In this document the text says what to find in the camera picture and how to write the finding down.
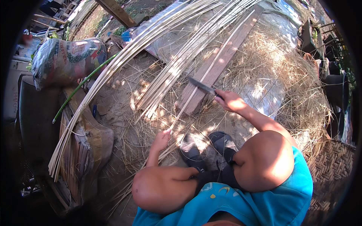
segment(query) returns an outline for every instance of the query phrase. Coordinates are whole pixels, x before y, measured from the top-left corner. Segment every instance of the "left hand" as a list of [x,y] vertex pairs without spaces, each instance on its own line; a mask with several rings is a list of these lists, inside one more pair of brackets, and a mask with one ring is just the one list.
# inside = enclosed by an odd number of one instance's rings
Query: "left hand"
[[171,130],[164,130],[156,135],[155,140],[152,143],[150,151],[162,151],[167,147],[167,143],[171,138]]

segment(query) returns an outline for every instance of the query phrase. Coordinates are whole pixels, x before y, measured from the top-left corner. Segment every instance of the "foot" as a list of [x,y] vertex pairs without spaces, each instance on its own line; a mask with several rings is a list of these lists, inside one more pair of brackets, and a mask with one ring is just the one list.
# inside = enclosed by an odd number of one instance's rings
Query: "foot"
[[206,163],[200,155],[195,140],[187,133],[180,145],[180,155],[189,167],[196,168],[199,172],[206,171]]
[[225,158],[228,164],[232,164],[234,154],[236,153],[235,143],[232,141],[231,136],[222,131],[216,131],[209,135],[209,139],[214,146],[215,150]]

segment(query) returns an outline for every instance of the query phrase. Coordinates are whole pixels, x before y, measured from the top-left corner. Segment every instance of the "sack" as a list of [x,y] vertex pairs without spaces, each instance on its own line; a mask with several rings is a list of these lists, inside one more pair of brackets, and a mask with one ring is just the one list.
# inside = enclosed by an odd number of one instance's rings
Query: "sack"
[[[33,58],[31,71],[37,91],[47,86],[65,86],[88,76],[106,60],[106,47],[99,38],[76,42],[50,39]],[[93,76],[97,77],[102,68]]]

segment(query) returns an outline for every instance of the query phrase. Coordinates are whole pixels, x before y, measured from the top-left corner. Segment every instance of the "green stem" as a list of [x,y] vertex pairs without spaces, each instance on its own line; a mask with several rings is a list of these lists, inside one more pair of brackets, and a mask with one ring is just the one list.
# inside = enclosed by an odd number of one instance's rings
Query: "green stem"
[[60,113],[62,112],[62,110],[64,109],[64,107],[67,105],[67,103],[70,101],[70,99],[74,96],[74,94],[80,89],[80,87],[82,86],[82,85],[84,85],[84,83],[86,82],[86,81],[88,81],[93,75],[94,75],[94,73],[96,73],[99,69],[101,69],[101,67],[103,67],[104,65],[106,65],[106,64],[108,64],[111,60],[113,60],[118,54],[119,54],[120,52],[118,52],[118,53],[116,53],[116,54],[114,54],[111,58],[109,58],[108,60],[106,60],[103,64],[101,64],[99,67],[97,67],[94,71],[92,71],[92,73],[90,73],[89,75],[88,75],[88,77],[87,78],[85,78],[84,80],[83,80],[83,82],[81,82],[78,86],[77,86],[77,88],[75,88],[75,90],[72,92],[72,94],[70,94],[70,96],[66,99],[66,101],[64,102],[64,104],[60,107],[60,109],[59,109],[59,111],[58,111],[58,113],[55,115],[55,117],[54,117],[54,119],[53,119],[53,124],[55,123],[55,121],[56,121],[56,119],[59,117],[59,115],[60,115]]

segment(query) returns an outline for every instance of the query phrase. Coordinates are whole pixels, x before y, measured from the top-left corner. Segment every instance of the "black bucket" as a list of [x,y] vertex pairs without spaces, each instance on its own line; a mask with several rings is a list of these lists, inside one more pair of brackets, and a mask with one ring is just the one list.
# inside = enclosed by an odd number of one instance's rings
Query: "black bucket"
[[324,89],[329,102],[346,111],[349,95],[347,75],[330,74],[323,79],[323,82],[327,84]]

